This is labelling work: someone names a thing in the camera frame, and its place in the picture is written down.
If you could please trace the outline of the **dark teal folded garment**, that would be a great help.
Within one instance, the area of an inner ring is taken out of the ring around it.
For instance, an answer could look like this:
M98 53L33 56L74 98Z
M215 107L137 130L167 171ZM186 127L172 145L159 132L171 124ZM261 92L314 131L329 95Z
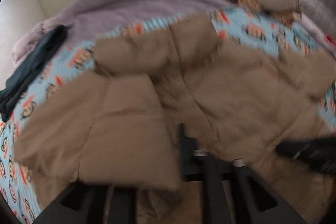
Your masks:
M68 27L59 25L37 43L34 50L6 81L6 87L1 91L1 118L7 122L15 105L29 87L30 83L41 73L45 64L58 51L68 35Z

